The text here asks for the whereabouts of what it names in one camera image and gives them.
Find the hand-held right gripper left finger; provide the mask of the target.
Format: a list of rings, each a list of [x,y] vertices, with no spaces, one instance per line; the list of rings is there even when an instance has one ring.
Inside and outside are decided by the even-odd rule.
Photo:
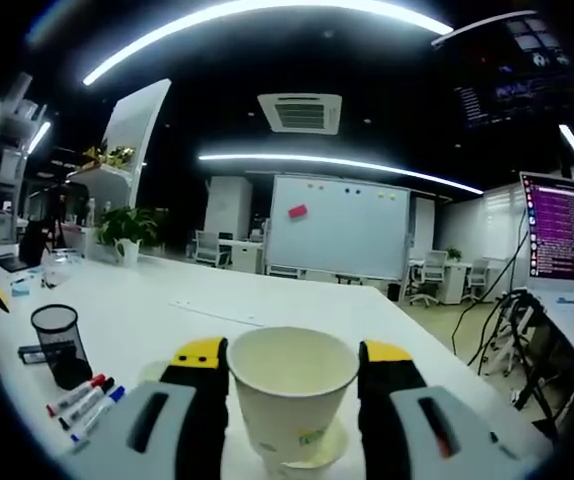
[[[219,479],[228,341],[182,346],[156,381],[122,395],[64,458],[71,479]]]

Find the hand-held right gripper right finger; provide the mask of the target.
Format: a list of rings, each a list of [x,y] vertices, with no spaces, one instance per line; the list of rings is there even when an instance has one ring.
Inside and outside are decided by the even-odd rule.
[[[465,403],[427,385],[411,355],[359,345],[357,397],[368,479],[529,479],[533,456],[511,452]]]

